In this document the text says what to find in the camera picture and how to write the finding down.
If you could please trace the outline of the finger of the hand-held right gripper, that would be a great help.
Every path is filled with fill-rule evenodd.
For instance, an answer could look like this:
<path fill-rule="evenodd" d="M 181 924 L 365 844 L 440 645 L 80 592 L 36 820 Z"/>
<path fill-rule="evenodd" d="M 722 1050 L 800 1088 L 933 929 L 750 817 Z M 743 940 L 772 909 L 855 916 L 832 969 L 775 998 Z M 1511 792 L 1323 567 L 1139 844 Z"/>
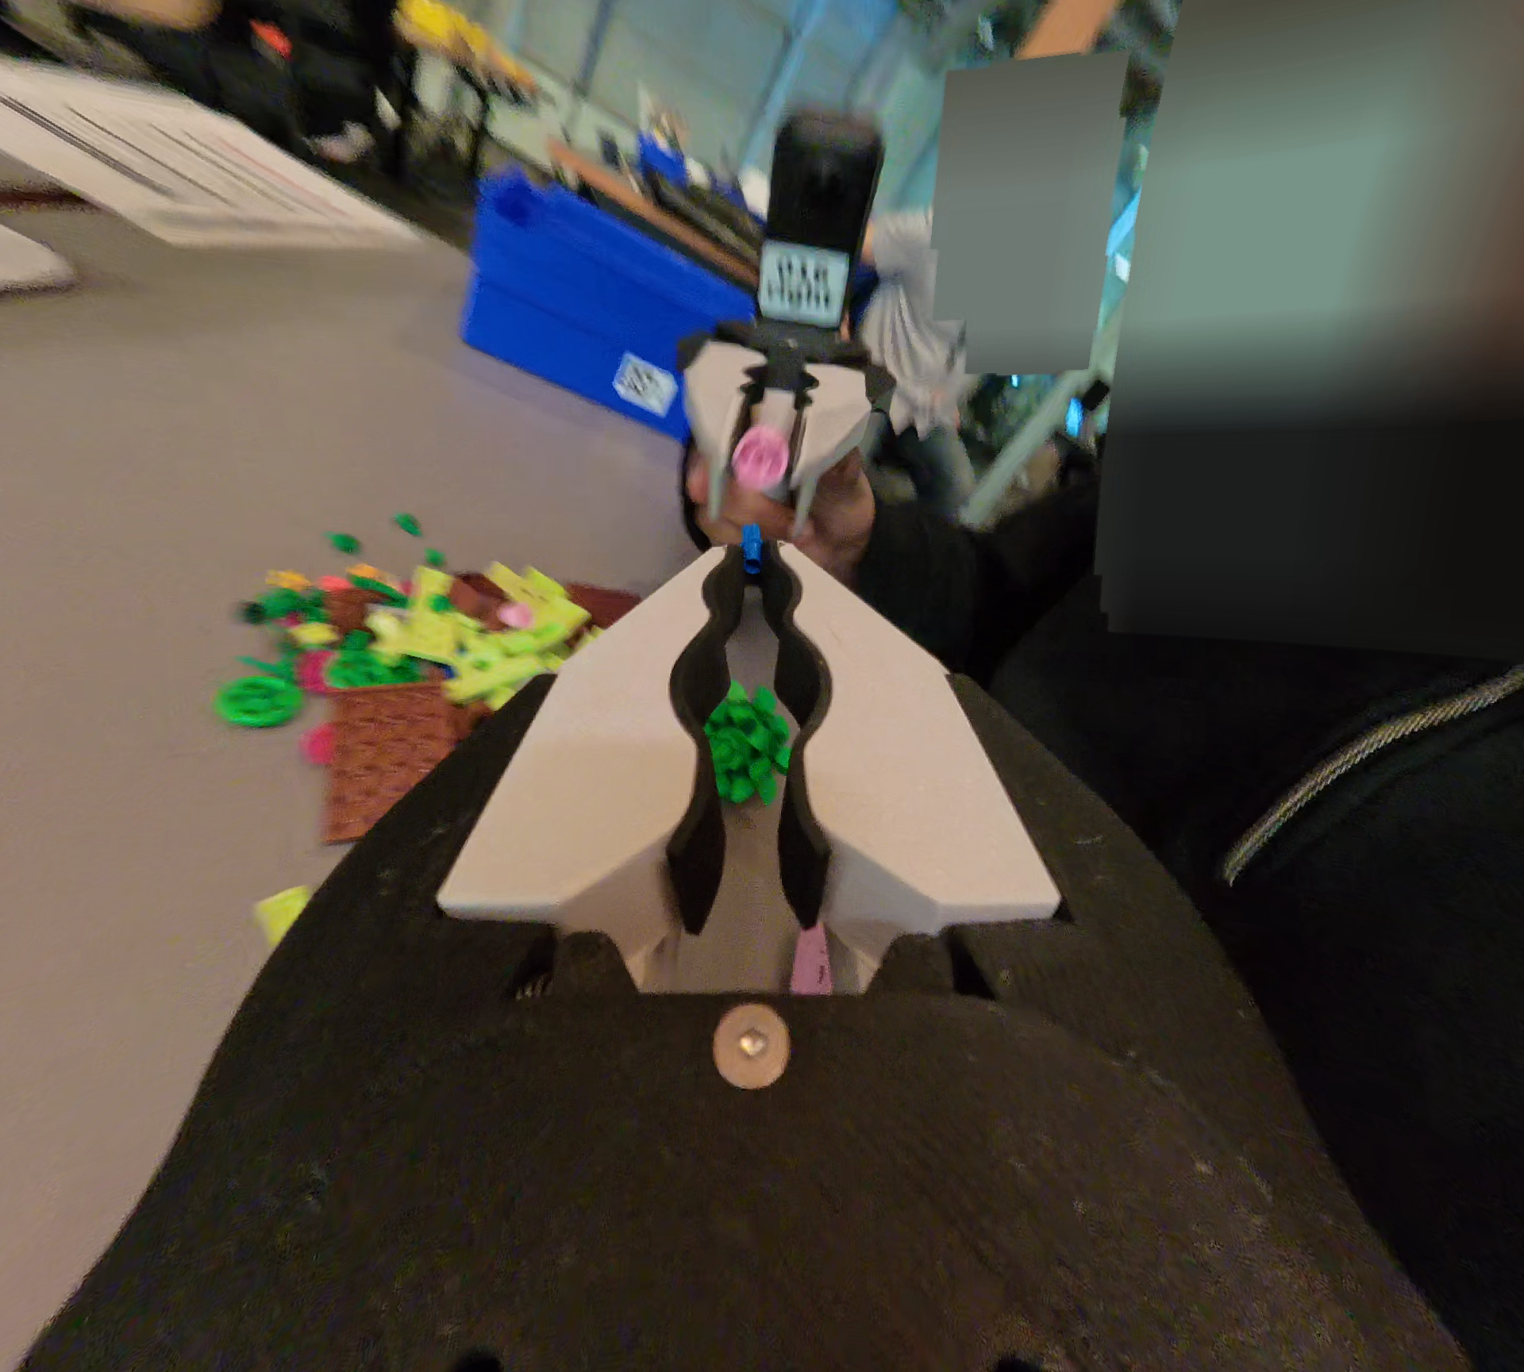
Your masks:
<path fill-rule="evenodd" d="M 784 414 L 787 489 L 816 483 L 864 434 L 876 409 L 877 367 L 807 362 Z"/>
<path fill-rule="evenodd" d="M 728 340 L 687 340 L 681 346 L 681 393 L 694 449 L 708 482 L 732 473 L 732 451 L 754 423 L 772 384 L 772 356 Z"/>

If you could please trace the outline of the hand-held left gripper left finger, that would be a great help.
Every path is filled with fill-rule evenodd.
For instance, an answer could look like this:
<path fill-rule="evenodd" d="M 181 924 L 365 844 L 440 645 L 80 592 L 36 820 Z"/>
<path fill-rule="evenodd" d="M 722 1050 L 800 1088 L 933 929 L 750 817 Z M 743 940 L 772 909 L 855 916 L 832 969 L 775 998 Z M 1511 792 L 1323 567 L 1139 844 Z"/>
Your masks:
<path fill-rule="evenodd" d="M 465 923 L 598 932 L 640 992 L 670 989 L 681 938 L 668 843 L 698 752 L 674 714 L 678 658 L 708 625 L 704 552 L 576 654 L 468 833 L 436 905 Z"/>

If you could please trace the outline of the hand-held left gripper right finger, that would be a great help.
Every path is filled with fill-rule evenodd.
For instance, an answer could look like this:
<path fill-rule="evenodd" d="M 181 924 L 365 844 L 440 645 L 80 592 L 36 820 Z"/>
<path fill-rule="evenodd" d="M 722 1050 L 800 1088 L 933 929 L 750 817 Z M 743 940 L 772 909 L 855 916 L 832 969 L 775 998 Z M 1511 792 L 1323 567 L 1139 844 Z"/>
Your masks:
<path fill-rule="evenodd" d="M 947 669 L 788 543 L 768 548 L 774 693 L 795 728 L 784 898 L 866 992 L 903 938 L 1055 921 L 1062 894 Z"/>

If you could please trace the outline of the pink tube piece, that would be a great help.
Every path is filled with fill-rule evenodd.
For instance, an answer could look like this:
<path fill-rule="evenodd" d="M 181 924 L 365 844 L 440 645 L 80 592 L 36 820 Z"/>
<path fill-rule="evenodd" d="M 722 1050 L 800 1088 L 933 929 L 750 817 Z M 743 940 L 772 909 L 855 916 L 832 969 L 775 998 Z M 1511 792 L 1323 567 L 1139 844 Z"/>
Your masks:
<path fill-rule="evenodd" d="M 792 438 L 775 426 L 754 423 L 732 451 L 732 477 L 747 493 L 787 491 L 792 475 Z"/>

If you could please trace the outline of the pile of toy bricks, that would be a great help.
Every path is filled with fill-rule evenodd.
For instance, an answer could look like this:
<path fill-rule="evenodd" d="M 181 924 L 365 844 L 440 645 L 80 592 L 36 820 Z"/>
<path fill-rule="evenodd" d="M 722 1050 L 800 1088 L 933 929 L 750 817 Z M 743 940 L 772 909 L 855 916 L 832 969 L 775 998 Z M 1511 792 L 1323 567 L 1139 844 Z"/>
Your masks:
<path fill-rule="evenodd" d="M 408 576 L 371 563 L 356 538 L 334 532 L 334 573 L 276 569 L 239 604 L 239 621 L 265 634 L 269 654 L 244 658 L 244 674 L 218 687 L 221 723 L 286 728 L 316 699 L 425 685 L 442 687 L 450 716 L 493 714 L 640 604 L 634 592 L 538 569 L 455 569 L 420 520 L 404 513 L 392 523 L 423 551 Z"/>

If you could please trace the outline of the person's right forearm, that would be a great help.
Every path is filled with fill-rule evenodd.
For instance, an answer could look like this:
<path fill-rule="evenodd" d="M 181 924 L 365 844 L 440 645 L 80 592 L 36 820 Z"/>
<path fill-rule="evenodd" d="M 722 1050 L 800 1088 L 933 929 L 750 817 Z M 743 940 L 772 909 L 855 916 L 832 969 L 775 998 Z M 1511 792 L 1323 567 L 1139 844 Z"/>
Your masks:
<path fill-rule="evenodd" d="M 971 528 L 880 504 L 851 586 L 950 674 L 989 687 L 1042 619 L 1095 578 L 1098 477 Z"/>

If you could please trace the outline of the person's right hand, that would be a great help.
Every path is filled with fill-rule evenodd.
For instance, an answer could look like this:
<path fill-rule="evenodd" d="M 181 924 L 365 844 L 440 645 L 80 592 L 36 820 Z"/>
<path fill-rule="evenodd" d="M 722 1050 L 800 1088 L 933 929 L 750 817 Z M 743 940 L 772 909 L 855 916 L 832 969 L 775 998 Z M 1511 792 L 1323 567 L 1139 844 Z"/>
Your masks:
<path fill-rule="evenodd" d="M 694 445 L 681 455 L 679 489 L 681 520 L 700 551 L 739 546 L 747 531 L 755 528 L 765 541 L 788 541 L 834 580 L 855 586 L 876 521 L 876 494 L 857 449 L 822 475 L 804 523 L 795 521 L 788 504 L 736 483 L 727 483 L 722 504 L 710 509 L 708 470 Z"/>

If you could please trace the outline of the green toy flower stem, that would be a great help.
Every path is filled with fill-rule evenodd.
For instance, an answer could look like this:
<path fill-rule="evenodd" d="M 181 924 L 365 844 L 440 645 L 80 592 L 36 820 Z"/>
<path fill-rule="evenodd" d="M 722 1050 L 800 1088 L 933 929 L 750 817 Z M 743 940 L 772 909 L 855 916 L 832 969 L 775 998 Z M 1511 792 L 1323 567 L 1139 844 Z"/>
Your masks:
<path fill-rule="evenodd" d="M 754 800 L 768 806 L 788 776 L 794 738 L 784 708 L 768 687 L 734 679 L 704 723 L 715 794 L 724 806 Z"/>

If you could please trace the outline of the blue plastic bin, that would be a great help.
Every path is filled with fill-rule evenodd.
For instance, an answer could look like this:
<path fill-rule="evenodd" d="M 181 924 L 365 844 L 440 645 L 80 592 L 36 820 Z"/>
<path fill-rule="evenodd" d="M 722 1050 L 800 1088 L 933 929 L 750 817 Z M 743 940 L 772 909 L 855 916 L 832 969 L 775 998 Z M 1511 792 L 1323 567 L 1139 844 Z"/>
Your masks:
<path fill-rule="evenodd" d="M 678 346 L 750 317 L 750 295 L 561 185 L 482 184 L 461 342 L 678 443 Z"/>

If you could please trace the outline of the yellow plastic bin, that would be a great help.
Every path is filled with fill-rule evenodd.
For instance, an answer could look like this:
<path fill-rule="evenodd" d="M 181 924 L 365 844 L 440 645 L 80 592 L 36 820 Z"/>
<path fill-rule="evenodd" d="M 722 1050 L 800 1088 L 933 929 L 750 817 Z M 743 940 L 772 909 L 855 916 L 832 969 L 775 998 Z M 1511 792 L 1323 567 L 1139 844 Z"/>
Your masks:
<path fill-rule="evenodd" d="M 513 105 L 529 107 L 541 98 L 538 79 L 502 50 L 488 29 L 449 0 L 396 0 L 392 34 L 402 46 L 445 60 L 471 82 L 509 98 Z"/>

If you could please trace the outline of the printed paper sheet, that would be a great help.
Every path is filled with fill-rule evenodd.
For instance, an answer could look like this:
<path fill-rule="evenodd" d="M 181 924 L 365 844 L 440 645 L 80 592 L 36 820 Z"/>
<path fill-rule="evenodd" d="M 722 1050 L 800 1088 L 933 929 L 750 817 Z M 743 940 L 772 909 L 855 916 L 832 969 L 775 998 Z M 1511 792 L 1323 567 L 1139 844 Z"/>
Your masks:
<path fill-rule="evenodd" d="M 188 251 L 390 251 L 417 233 L 162 88 L 3 60 L 3 166 Z"/>

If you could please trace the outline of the white lamp base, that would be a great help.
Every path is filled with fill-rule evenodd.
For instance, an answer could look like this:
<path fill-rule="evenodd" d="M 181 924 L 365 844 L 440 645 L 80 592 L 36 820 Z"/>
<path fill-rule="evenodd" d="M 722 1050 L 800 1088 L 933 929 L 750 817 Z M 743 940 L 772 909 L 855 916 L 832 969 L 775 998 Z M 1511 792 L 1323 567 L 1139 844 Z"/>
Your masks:
<path fill-rule="evenodd" d="M 53 296 L 79 285 L 79 274 L 59 252 L 3 225 L 3 300 Z"/>

